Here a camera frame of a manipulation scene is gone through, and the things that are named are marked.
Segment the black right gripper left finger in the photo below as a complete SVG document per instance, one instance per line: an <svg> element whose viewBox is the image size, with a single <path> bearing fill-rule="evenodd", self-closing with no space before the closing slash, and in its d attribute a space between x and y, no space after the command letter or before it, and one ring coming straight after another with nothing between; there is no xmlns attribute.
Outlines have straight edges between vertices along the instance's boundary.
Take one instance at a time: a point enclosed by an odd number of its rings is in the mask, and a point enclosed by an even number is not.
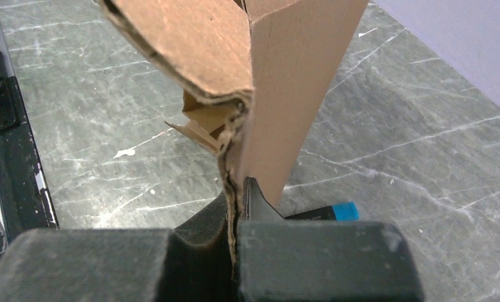
<svg viewBox="0 0 500 302"><path fill-rule="evenodd" d="M0 301L228 301L220 195L175 229L33 229L0 259Z"/></svg>

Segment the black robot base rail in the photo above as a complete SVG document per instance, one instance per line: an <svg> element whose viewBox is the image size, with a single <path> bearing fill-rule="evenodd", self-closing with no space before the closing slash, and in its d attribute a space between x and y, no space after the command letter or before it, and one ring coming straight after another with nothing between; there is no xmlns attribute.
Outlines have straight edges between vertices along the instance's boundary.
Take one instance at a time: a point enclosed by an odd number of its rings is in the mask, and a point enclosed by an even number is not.
<svg viewBox="0 0 500 302"><path fill-rule="evenodd" d="M0 35L0 258L21 233L58 229L20 85Z"/></svg>

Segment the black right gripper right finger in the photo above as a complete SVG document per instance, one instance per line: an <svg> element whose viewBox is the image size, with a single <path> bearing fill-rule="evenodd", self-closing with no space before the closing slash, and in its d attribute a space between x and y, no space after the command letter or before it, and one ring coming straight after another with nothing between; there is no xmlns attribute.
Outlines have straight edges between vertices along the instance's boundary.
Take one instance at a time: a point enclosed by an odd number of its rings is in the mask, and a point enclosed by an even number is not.
<svg viewBox="0 0 500 302"><path fill-rule="evenodd" d="M405 236L379 221L287 220L244 181L239 301L423 301Z"/></svg>

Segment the brown cardboard box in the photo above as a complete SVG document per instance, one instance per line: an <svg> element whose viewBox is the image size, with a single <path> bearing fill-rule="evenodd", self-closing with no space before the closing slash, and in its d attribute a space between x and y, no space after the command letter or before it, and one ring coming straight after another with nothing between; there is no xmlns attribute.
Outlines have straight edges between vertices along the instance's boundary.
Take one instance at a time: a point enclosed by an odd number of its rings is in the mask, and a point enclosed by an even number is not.
<svg viewBox="0 0 500 302"><path fill-rule="evenodd" d="M249 180L278 204L367 1L100 1L106 18L183 89L173 128L216 155L230 260Z"/></svg>

